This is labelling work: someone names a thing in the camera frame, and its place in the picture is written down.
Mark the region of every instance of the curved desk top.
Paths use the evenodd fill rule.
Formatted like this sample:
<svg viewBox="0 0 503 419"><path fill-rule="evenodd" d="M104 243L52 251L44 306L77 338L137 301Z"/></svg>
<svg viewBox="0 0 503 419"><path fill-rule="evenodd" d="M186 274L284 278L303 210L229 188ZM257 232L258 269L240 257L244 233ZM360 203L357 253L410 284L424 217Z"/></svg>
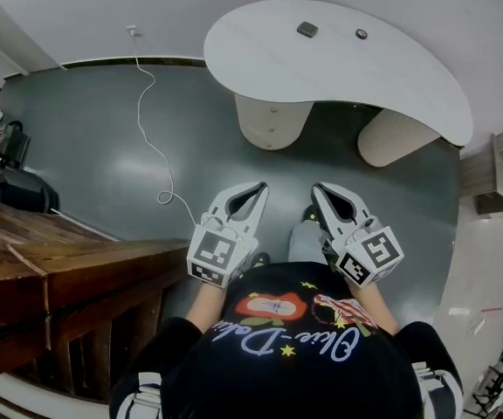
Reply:
<svg viewBox="0 0 503 419"><path fill-rule="evenodd" d="M319 30L308 38L302 22ZM355 33L368 33L364 40ZM357 10L309 0L266 0L237 8L210 29L204 56L213 76L247 98L342 100L414 118L449 142L472 136L461 86L418 42Z"/></svg>

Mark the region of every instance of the white cable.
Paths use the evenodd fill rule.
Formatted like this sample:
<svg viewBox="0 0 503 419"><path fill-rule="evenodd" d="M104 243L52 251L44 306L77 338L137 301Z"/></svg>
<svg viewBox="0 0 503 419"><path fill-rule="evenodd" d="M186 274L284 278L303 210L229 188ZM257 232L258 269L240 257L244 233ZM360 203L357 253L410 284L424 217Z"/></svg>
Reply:
<svg viewBox="0 0 503 419"><path fill-rule="evenodd" d="M229 227L220 217L215 216L214 214L211 214L210 212L206 212L201 215L201 225L205 225L207 223L207 221L209 221L212 218L217 219L217 222L220 224L220 226L222 228L221 231L222 230L230 230L236 235L235 238L237 241L244 240L244 238L240 235L240 233L238 233L232 227Z"/></svg>
<svg viewBox="0 0 503 419"><path fill-rule="evenodd" d="M139 126L139 129L141 130L142 134L143 134L143 138L145 139L145 142L152 148L154 149L163 159L164 161L166 162L166 166L168 167L168 172L170 174L170 191L167 191L167 190L164 190L164 191L161 191L158 193L158 195L156 196L156 201L161 204L161 205L167 205L169 204L170 202L172 202L172 199L174 197L176 197L177 199L181 200L182 203L185 205L185 208L188 210L188 213L189 213L189 217L191 217L191 222L193 222L194 226L196 225L196 220L195 218L193 217L193 214L191 214L191 209L189 209L189 205L188 203L183 200L183 198L181 196L179 196L178 194L176 194L174 192L174 176L172 175L172 169L170 168L170 162L168 160L168 157L163 154L160 150L158 150L147 138L147 134L145 132L145 129L143 129L142 125L141 125L141 100L143 99L143 96L145 96L145 93L148 92L152 86L154 84L156 84L156 78L155 78L155 75L151 72L148 72L146 70L143 70L140 66L139 66L139 57L137 56L137 41L135 39L135 35L133 33L130 33L131 34L131 38L133 39L133 47L134 47L134 53L135 53L135 63L137 64L137 68L141 71L141 72L144 72L145 74L147 74L148 76L150 76L152 79L153 79L153 82L151 83L150 86L148 86L147 88L145 88L145 90L143 90L143 93L141 93L141 96L139 97L139 100L137 101L137 126ZM169 197L166 199L166 200L161 200L161 196L162 194L168 194Z"/></svg>

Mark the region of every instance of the leg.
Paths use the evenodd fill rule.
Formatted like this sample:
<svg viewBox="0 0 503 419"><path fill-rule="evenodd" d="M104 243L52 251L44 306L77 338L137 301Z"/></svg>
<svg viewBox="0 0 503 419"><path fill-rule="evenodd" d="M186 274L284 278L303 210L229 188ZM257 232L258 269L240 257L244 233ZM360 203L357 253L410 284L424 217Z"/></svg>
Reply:
<svg viewBox="0 0 503 419"><path fill-rule="evenodd" d="M311 220L305 220L293 228L288 249L288 262L318 262L327 264L321 248L327 233L320 225Z"/></svg>

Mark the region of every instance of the sneaker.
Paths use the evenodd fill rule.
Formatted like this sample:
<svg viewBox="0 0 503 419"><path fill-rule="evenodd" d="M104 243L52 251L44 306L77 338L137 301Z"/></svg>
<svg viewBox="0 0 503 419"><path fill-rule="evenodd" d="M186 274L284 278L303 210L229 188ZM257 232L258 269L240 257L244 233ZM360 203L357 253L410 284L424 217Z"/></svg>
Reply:
<svg viewBox="0 0 503 419"><path fill-rule="evenodd" d="M305 220L311 220L312 222L316 222L317 224L320 223L320 215L318 213L318 210L313 206L310 205L304 210L304 214L302 215L302 222Z"/></svg>
<svg viewBox="0 0 503 419"><path fill-rule="evenodd" d="M251 267L260 267L262 265L269 265L271 263L271 257L268 253L264 251L261 253L256 253L253 258L251 258Z"/></svg>

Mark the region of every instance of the gray floor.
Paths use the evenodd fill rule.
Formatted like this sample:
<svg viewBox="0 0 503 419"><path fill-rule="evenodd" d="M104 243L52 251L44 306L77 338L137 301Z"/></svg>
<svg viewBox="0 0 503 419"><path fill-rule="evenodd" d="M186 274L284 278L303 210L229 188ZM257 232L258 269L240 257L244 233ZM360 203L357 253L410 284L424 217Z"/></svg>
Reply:
<svg viewBox="0 0 503 419"><path fill-rule="evenodd" d="M157 85L143 101L142 123L169 157L176 192L194 216L221 189L266 181L271 195L257 237L260 248L281 261L312 184L352 189L393 228L405 253L380 283L392 311L401 323L432 320L455 238L456 149L435 141L387 168L369 168L357 156L355 138L374 112L323 103L291 147L267 152L242 136L231 94L206 69L146 68ZM8 82L0 107L24 123L32 137L25 166L59 192L62 211L125 239L190 237L185 208L155 201L169 179L136 125L136 102L148 82L128 65L39 72ZM178 289L169 313L183 312L195 287Z"/></svg>
<svg viewBox="0 0 503 419"><path fill-rule="evenodd" d="M465 313L451 311L459 308ZM481 312L491 308L501 310ZM475 335L473 328L482 320ZM459 372L465 401L470 401L479 376L498 363L503 348L503 217L480 218L471 198L461 201L450 275L434 327Z"/></svg>

